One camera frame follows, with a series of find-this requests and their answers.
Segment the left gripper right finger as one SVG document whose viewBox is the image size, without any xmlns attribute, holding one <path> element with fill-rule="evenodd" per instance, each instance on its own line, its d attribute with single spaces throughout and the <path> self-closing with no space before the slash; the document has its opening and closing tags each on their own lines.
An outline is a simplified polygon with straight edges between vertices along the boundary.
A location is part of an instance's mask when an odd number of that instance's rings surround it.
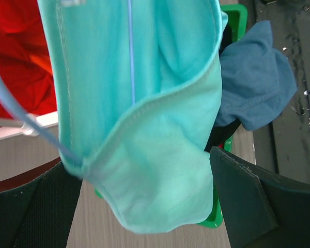
<svg viewBox="0 0 310 248">
<path fill-rule="evenodd" d="M 210 163 L 231 247 L 310 247 L 310 185 L 213 147 Z"/>
</svg>

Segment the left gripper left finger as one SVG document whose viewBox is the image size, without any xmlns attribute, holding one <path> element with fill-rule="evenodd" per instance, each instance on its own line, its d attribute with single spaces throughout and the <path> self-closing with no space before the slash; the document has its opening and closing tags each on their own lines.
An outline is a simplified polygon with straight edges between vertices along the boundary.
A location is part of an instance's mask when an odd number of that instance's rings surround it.
<svg viewBox="0 0 310 248">
<path fill-rule="evenodd" d="M 0 247 L 66 247 L 81 186 L 60 158 L 0 181 Z"/>
</svg>

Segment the blue wire hanger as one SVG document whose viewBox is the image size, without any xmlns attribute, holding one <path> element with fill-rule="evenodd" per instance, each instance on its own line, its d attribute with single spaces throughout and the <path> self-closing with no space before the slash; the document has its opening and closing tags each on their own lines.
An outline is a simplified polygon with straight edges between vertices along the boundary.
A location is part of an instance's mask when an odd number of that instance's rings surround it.
<svg viewBox="0 0 310 248">
<path fill-rule="evenodd" d="M 134 58 L 134 31 L 133 31 L 133 11 L 132 1 L 127 0 L 128 5 L 128 27 L 129 27 L 129 50 L 130 50 L 130 76 L 131 76 L 131 98 L 132 105 L 136 104 L 135 95 L 135 58 Z M 59 142 L 53 135 L 51 135 L 46 129 L 43 128 L 37 121 L 36 118 L 27 114 L 24 108 L 22 108 L 16 99 L 13 97 L 11 92 L 6 87 L 0 76 L 0 104 L 6 111 L 12 114 L 18 120 L 9 120 L 7 118 L 0 118 L 0 127 L 18 128 L 26 126 L 28 130 L 37 132 L 43 136 L 48 142 L 58 148 L 58 150 L 70 160 L 76 164 L 82 164 L 83 160 L 80 159 L 71 149 L 64 146 Z"/>
</svg>

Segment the dark blue t shirt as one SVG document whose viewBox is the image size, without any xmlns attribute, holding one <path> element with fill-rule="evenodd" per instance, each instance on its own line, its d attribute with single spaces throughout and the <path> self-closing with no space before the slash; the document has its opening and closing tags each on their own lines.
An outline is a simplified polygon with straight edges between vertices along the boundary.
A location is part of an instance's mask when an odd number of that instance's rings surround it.
<svg viewBox="0 0 310 248">
<path fill-rule="evenodd" d="M 288 58 L 273 46 L 271 23 L 257 22 L 220 55 L 222 103 L 217 127 L 236 119 L 248 131 L 278 117 L 297 91 Z"/>
</svg>

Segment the light teal t shirt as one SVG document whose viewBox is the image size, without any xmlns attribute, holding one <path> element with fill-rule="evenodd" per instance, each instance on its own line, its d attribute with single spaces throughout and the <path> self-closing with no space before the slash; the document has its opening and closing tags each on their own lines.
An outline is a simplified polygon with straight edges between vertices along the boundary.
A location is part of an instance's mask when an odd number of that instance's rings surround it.
<svg viewBox="0 0 310 248">
<path fill-rule="evenodd" d="M 39 1 L 65 169 L 137 234 L 203 222 L 221 104 L 218 1 Z"/>
</svg>

